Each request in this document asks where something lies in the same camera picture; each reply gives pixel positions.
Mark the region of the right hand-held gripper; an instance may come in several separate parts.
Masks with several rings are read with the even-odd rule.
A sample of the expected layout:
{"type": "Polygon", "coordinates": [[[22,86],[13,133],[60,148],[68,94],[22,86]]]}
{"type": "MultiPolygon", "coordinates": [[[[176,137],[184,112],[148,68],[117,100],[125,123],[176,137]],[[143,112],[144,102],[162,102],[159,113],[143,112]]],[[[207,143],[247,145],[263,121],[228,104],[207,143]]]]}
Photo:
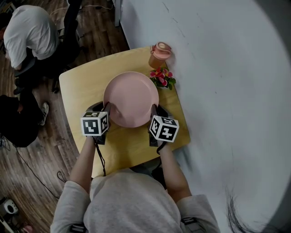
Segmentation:
{"type": "Polygon", "coordinates": [[[172,113],[161,105],[157,107],[156,104],[153,104],[150,120],[148,128],[150,147],[157,147],[157,141],[174,142],[180,126],[172,113]]]}

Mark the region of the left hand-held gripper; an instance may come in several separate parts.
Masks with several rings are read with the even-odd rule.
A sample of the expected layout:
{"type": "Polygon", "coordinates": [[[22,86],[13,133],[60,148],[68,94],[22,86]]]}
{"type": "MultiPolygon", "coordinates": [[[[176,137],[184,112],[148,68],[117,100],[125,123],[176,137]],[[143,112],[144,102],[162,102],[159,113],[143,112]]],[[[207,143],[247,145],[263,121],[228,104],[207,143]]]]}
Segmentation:
{"type": "Polygon", "coordinates": [[[92,136],[97,144],[105,145],[106,132],[109,130],[111,103],[104,106],[100,101],[87,109],[80,119],[82,134],[92,136]]]}

